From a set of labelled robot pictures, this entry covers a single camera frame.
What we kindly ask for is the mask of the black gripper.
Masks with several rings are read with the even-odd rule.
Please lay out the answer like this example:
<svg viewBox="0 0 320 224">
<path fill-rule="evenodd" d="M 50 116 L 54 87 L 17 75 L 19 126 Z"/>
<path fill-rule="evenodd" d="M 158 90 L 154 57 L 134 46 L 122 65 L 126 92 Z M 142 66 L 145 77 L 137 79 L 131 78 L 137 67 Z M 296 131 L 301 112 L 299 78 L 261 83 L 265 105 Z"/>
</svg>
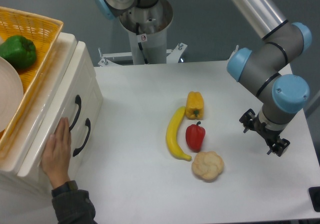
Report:
<svg viewBox="0 0 320 224">
<path fill-rule="evenodd" d="M 243 133 L 246 133 L 249 130 L 255 131 L 266 141 L 266 144 L 269 147 L 267 155 L 274 153 L 278 157 L 281 157 L 290 145 L 290 141 L 284 138 L 280 138 L 279 131 L 267 129 L 266 123 L 260 122 L 259 117 L 256 117 L 253 109 L 248 109 L 239 119 L 239 122 L 244 127 Z"/>
</svg>

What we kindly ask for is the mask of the dark grey sleeved forearm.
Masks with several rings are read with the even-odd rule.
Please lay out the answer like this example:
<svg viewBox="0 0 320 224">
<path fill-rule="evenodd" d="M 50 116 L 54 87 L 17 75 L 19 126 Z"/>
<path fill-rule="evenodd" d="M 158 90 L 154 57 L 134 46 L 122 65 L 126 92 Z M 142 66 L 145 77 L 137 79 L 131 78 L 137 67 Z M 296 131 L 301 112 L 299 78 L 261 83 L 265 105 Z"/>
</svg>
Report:
<svg viewBox="0 0 320 224">
<path fill-rule="evenodd" d="M 82 189 L 66 191 L 52 198 L 58 223 L 97 223 L 95 206 L 89 192 Z"/>
</svg>

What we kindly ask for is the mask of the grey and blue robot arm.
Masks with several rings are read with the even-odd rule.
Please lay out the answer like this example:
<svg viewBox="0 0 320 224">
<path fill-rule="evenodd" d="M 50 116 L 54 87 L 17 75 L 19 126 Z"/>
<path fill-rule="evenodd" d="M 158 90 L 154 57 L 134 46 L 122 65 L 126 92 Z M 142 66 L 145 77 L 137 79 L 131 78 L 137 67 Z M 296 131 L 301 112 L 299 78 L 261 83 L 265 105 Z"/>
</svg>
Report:
<svg viewBox="0 0 320 224">
<path fill-rule="evenodd" d="M 290 142 L 280 137 L 305 106 L 307 82 L 283 69 L 312 43 L 309 28 L 290 23 L 272 0 L 232 0 L 264 45 L 256 52 L 237 49 L 229 58 L 227 72 L 262 102 L 259 113 L 246 111 L 240 118 L 245 130 L 258 133 L 271 153 L 281 156 Z M 95 0 L 109 20 L 119 18 L 129 35 L 134 64 L 167 63 L 167 28 L 173 10 L 166 0 Z"/>
</svg>

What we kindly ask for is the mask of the person's bare hand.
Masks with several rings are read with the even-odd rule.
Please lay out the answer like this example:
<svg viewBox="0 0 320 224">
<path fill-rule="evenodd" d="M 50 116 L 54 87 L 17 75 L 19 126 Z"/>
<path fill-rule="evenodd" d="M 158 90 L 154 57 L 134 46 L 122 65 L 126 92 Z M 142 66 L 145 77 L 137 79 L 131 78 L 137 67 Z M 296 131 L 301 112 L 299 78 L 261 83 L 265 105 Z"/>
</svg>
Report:
<svg viewBox="0 0 320 224">
<path fill-rule="evenodd" d="M 41 160 L 42 169 L 48 176 L 53 188 L 70 181 L 68 175 L 71 157 L 70 146 L 69 121 L 63 117 L 60 119 L 55 132 L 49 136 Z"/>
</svg>

